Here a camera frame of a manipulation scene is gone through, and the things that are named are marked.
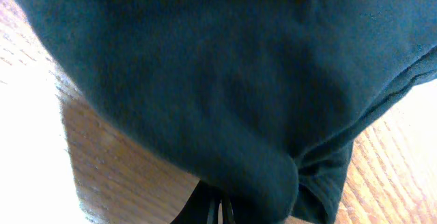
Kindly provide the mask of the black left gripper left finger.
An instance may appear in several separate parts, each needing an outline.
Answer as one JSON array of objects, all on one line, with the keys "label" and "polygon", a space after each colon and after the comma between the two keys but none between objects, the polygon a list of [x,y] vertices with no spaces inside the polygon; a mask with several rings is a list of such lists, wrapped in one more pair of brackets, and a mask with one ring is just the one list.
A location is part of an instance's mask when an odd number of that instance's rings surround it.
[{"label": "black left gripper left finger", "polygon": [[199,181],[180,213],[170,224],[218,224],[221,192]]}]

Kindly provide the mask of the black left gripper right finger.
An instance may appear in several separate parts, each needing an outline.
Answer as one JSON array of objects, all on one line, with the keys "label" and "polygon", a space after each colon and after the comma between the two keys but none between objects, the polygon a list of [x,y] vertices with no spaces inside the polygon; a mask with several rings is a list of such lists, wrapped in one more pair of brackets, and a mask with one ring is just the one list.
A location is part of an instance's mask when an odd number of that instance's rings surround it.
[{"label": "black left gripper right finger", "polygon": [[231,201],[227,195],[223,195],[221,205],[222,205],[223,224],[236,224],[234,219],[233,209],[231,206]]}]

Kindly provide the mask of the black nike t-shirt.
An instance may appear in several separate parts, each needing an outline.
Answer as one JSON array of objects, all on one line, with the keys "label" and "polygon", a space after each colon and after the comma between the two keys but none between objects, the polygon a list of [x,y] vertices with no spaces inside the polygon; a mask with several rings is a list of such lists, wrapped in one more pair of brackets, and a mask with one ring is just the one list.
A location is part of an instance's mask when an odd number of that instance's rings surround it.
[{"label": "black nike t-shirt", "polygon": [[436,78],[436,0],[16,2],[90,105],[236,223],[333,223],[354,139]]}]

